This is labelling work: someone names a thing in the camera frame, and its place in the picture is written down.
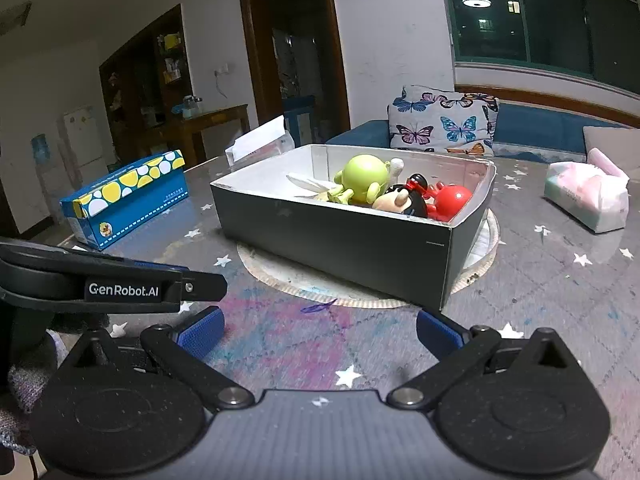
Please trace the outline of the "gloved left hand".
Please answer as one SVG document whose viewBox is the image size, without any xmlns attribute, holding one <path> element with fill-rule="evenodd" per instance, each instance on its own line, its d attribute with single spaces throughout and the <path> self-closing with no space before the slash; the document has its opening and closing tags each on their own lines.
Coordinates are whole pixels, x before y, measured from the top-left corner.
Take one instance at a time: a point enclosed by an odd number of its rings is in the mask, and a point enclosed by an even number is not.
<svg viewBox="0 0 640 480">
<path fill-rule="evenodd" d="M 26 456 L 35 454 L 29 416 L 67 353 L 58 333 L 47 330 L 42 343 L 9 368 L 1 385 L 2 446 Z"/>
</svg>

